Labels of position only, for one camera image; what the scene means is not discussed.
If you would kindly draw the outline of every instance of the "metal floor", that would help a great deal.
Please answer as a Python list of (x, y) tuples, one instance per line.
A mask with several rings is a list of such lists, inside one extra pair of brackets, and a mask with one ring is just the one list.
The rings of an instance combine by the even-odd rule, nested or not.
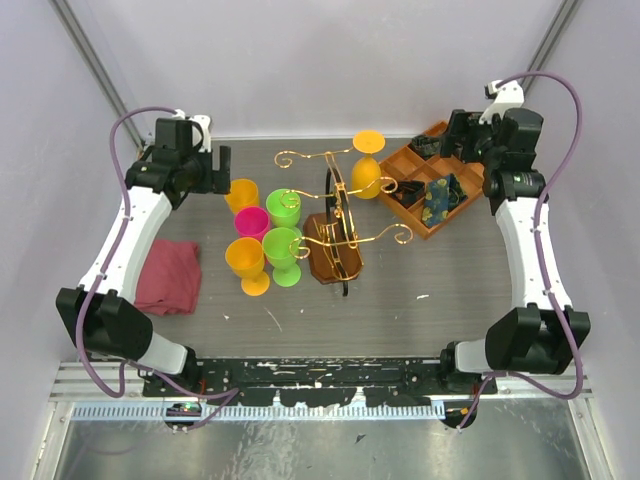
[[(125, 454), (108, 453), (128, 451)], [(154, 421), (69, 427), (57, 480), (590, 478), (567, 402), (486, 400), (462, 434), (439, 420)]]

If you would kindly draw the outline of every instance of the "blue patterned item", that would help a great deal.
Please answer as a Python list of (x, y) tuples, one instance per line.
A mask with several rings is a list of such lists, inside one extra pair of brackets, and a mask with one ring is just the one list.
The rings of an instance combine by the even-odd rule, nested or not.
[(435, 227), (466, 199), (467, 195), (453, 173), (427, 183), (422, 223), (429, 228)]

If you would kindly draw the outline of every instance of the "red cloth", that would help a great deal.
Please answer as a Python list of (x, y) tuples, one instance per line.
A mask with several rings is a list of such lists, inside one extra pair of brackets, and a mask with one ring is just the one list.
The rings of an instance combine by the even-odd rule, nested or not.
[(138, 280), (136, 308), (156, 315), (193, 313), (202, 282), (199, 250), (195, 242), (155, 240)]

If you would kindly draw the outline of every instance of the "gray table surface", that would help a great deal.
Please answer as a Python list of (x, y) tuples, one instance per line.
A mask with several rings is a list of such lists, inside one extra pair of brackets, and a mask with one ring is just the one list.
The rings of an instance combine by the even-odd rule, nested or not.
[[(406, 142), (388, 139), (376, 158), (386, 158)], [(277, 188), (323, 193), (322, 158), (299, 159), (284, 170), (273, 162), (276, 152), (350, 146), (347, 139), (224, 143), (232, 147), (232, 178), (253, 179), (262, 205)], [(355, 152), (338, 157), (347, 179), (360, 156)], [(354, 198), (351, 207), (361, 236), (376, 235), (398, 221), (378, 200)], [(309, 214), (322, 211), (322, 200), (303, 199), (301, 224)], [(318, 283), (307, 260), (300, 261), (303, 277), (295, 287), (284, 289), (272, 282), (260, 297), (243, 294), (224, 260), (237, 234), (221, 196), (190, 196), (158, 238), (201, 246), (203, 277), (196, 312), (153, 318), (159, 333), (195, 348), (199, 356), (433, 356), (450, 341), (484, 336), (510, 305), (504, 243), (482, 198), (429, 240), (416, 236), (401, 246), (389, 235), (362, 245), (365, 267), (350, 283), (346, 298), (339, 284)]]

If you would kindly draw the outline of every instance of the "orange cup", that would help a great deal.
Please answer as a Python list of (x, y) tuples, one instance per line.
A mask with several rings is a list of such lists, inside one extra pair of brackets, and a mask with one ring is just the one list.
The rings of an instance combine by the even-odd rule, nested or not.
[(242, 291), (252, 297), (269, 289), (271, 280), (264, 272), (262, 244), (252, 237), (234, 240), (227, 248), (224, 259), (233, 273), (242, 279)]
[(258, 186), (248, 178), (233, 180), (231, 182), (231, 192), (225, 195), (224, 199), (234, 215), (243, 208), (260, 206)]

